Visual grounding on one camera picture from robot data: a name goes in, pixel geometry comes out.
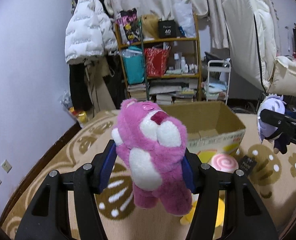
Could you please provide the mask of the pink strawberry bear plush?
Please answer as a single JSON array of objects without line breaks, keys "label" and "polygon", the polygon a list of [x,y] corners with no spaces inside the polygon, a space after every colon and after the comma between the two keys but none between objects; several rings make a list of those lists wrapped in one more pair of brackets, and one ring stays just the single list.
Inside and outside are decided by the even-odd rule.
[{"label": "pink strawberry bear plush", "polygon": [[161,202],[166,212],[183,216],[192,208],[182,160],[187,128],[151,101],[123,100],[111,136],[116,153],[131,172],[134,204],[142,209]]}]

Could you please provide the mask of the brown cardboard box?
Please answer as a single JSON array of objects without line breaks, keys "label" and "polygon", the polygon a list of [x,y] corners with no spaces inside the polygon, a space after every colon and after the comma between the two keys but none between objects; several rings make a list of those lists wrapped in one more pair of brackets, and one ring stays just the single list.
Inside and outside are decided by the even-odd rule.
[{"label": "brown cardboard box", "polygon": [[221,101],[200,101],[161,107],[187,128],[190,152],[233,153],[246,133],[238,116]]}]

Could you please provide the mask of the white rolling cart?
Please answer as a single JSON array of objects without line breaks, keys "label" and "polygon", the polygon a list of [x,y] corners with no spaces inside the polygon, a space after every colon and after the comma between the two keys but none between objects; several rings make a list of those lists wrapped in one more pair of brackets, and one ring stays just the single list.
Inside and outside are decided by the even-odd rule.
[{"label": "white rolling cart", "polygon": [[231,77],[231,59],[210,60],[207,64],[207,79],[204,81],[203,90],[205,98],[209,100],[228,102],[230,77]]}]

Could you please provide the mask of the teal bag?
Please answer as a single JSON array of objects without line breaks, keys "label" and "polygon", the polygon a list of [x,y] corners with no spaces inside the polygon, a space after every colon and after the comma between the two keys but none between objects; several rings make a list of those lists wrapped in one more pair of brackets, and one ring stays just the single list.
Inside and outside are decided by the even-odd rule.
[{"label": "teal bag", "polygon": [[130,85],[143,83],[144,68],[142,50],[136,46],[130,46],[127,49],[121,51],[121,56],[128,83]]}]

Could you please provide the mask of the wooden bookshelf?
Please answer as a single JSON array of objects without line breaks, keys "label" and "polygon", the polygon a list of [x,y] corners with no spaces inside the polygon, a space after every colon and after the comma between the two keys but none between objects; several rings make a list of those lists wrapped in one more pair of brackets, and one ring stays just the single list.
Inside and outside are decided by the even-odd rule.
[{"label": "wooden bookshelf", "polygon": [[201,99],[200,38],[196,15],[189,35],[174,20],[122,11],[116,36],[126,96],[163,105]]}]

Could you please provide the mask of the pink swirl roll plush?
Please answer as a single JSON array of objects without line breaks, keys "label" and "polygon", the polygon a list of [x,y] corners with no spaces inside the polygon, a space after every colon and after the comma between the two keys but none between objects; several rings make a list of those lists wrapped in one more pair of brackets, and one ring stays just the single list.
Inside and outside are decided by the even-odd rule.
[{"label": "pink swirl roll plush", "polygon": [[210,164],[217,171],[227,173],[233,173],[239,169],[239,164],[236,159],[224,153],[217,153],[213,155],[208,164]]}]

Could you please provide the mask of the stack of books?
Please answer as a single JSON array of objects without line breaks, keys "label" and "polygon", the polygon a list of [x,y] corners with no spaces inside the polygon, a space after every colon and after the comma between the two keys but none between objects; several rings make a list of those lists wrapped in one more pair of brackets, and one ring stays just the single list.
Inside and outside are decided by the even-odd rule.
[{"label": "stack of books", "polygon": [[159,105],[194,102],[198,98],[197,78],[151,79],[127,87],[131,99],[150,100]]}]

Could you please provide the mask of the small black Face box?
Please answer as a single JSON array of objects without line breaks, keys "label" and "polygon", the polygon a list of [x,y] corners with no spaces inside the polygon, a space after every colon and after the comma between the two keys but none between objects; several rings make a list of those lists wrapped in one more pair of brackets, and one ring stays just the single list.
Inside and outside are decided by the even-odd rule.
[{"label": "small black Face box", "polygon": [[249,176],[255,168],[257,162],[255,159],[245,155],[239,160],[239,169],[242,170],[246,176]]}]

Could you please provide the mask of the cream cushion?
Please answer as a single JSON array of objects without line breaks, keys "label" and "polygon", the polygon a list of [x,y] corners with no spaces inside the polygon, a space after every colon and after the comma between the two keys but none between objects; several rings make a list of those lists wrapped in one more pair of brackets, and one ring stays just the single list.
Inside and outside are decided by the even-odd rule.
[{"label": "cream cushion", "polygon": [[296,61],[285,56],[275,58],[268,93],[296,96]]}]

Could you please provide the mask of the blonde wig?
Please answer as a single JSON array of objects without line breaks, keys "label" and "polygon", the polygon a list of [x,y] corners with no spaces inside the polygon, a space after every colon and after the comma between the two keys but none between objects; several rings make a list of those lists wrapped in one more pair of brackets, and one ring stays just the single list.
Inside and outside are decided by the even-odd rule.
[{"label": "blonde wig", "polygon": [[141,16],[142,32],[145,38],[159,38],[158,21],[159,18],[154,14],[146,14]]}]

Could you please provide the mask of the black box with 40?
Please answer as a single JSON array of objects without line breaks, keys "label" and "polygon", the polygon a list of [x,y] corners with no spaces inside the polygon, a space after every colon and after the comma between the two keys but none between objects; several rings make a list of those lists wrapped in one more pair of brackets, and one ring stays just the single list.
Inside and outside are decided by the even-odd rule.
[{"label": "black box with 40", "polygon": [[177,37],[176,23],[174,20],[158,21],[159,38]]}]

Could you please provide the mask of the red gift bag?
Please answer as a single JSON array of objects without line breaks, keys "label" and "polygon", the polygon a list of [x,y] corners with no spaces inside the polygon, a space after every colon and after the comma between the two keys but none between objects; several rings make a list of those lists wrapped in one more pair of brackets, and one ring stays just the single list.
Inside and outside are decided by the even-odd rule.
[{"label": "red gift bag", "polygon": [[148,77],[161,77],[166,73],[170,50],[145,48],[146,70]]}]

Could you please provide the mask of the white puffer jacket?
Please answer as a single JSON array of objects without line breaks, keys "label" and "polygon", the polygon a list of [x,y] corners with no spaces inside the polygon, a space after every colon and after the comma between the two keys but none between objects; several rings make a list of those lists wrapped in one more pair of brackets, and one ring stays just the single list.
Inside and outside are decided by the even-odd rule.
[{"label": "white puffer jacket", "polygon": [[74,0],[75,10],[65,31],[65,61],[93,61],[117,51],[113,11],[105,0]]}]

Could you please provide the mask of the purple-haired doll plush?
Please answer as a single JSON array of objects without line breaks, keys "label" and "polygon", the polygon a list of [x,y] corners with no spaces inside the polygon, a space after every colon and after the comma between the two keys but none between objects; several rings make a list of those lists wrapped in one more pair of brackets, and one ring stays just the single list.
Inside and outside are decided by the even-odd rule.
[{"label": "purple-haired doll plush", "polygon": [[269,94],[265,97],[257,112],[257,128],[260,142],[267,140],[274,144],[274,153],[287,153],[290,137],[279,128],[281,120],[277,117],[286,113],[283,96]]}]

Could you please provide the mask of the yellow duck plush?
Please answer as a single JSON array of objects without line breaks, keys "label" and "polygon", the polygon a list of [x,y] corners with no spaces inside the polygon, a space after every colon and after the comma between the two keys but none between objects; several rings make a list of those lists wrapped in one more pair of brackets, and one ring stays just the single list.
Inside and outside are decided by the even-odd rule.
[{"label": "yellow duck plush", "polygon": [[[191,224],[194,213],[195,213],[198,197],[199,197],[198,194],[192,195],[192,208],[188,214],[184,215],[180,219],[181,225],[190,225]],[[223,229],[223,222],[224,222],[224,213],[225,213],[225,199],[226,199],[226,193],[224,191],[220,191],[213,239],[218,239],[221,237],[221,233],[222,233],[222,229]]]}]

